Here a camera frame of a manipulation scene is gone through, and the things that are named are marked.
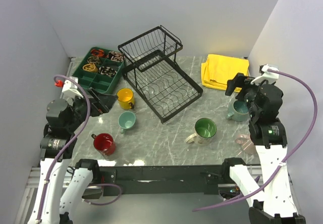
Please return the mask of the floral white green-inside mug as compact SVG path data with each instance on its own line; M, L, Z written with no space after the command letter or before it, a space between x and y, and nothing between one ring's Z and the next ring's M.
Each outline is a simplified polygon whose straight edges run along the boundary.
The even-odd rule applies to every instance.
M186 144L208 145L217 133L217 126L209 118L200 118L194 125L194 133L186 138Z

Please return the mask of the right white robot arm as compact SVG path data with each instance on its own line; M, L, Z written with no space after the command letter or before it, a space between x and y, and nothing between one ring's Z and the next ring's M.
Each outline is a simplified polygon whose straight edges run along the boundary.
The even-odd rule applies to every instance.
M283 103L283 92L270 82L237 73L228 80L225 94L230 96L236 88L241 91L236 99L246 104L249 120L250 139L260 159L263 189L259 190L253 177L247 175L247 167L239 158L224 160L222 179L227 183L236 182L241 193L247 198L251 223L305 223L294 204L287 164L286 130L278 113Z

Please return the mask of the red enamel mug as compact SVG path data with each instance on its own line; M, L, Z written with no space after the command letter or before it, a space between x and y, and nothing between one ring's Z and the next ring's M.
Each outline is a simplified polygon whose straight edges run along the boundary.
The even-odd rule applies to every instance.
M103 156L110 156L116 150L116 144L113 137L108 133L101 133L98 135L92 134L93 146Z

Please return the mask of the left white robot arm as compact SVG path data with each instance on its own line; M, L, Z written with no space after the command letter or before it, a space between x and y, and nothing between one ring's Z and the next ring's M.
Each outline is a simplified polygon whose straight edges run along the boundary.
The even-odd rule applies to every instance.
M103 184L97 160L82 159L74 167L71 183L63 190L77 142L75 130L89 117L108 113L118 99L92 88L88 92L89 99L75 96L69 104L60 98L47 105L47 124L40 143L40 178L29 223L72 223L73 212L84 199L86 188Z

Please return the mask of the teal glazed ceramic mug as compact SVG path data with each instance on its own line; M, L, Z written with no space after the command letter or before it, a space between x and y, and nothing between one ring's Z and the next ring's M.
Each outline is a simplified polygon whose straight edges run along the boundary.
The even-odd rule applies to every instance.
M232 101L228 106L226 119L236 122L248 120L249 112L246 103L238 100Z

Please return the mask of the yellow enamel mug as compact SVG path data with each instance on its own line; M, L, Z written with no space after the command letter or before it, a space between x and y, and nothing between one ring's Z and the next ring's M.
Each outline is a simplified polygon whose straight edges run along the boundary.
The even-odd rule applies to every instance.
M122 88L117 92L118 103L122 109L134 109L134 93L129 88Z

